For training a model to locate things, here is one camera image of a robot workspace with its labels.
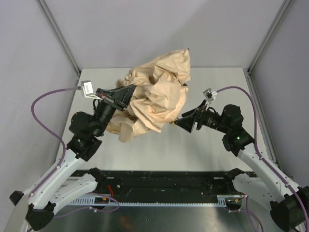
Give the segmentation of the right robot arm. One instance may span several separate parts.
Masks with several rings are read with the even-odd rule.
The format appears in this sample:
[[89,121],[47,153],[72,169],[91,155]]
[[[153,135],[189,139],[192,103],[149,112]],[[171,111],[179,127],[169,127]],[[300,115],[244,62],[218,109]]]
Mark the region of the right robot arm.
[[235,190],[263,206],[274,223],[284,232],[300,224],[309,224],[309,188],[300,187],[284,174],[267,156],[258,154],[256,142],[242,126],[240,107],[228,104],[221,114],[207,108],[205,101],[197,108],[182,114],[174,124],[187,132],[206,126],[222,132],[225,149],[246,163],[258,176],[250,178],[235,168],[226,173]]

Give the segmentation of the beige folding umbrella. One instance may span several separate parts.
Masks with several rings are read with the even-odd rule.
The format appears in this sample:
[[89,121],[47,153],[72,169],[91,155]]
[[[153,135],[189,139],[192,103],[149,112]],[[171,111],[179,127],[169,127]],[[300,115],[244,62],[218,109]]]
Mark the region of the beige folding umbrella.
[[126,110],[117,110],[107,131],[122,143],[148,132],[160,133],[183,108],[189,87],[189,49],[175,50],[132,68],[116,87],[136,86]]

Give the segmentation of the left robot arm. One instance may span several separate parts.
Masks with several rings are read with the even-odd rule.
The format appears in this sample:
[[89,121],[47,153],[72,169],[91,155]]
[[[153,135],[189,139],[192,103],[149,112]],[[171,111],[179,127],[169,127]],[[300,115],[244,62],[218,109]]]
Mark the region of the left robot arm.
[[97,194],[103,188],[106,176],[98,168],[88,170],[72,184],[61,185],[94,156],[102,144],[99,137],[103,136],[115,111],[127,109],[135,89],[136,85],[131,84],[94,91],[91,81],[82,81],[80,86],[70,88],[71,91],[80,90],[84,97],[98,104],[93,105],[91,115],[77,112],[72,116],[69,130],[73,137],[67,144],[57,137],[63,152],[49,170],[27,190],[11,194],[14,211],[22,215],[31,230],[43,229],[70,202],[88,193]]

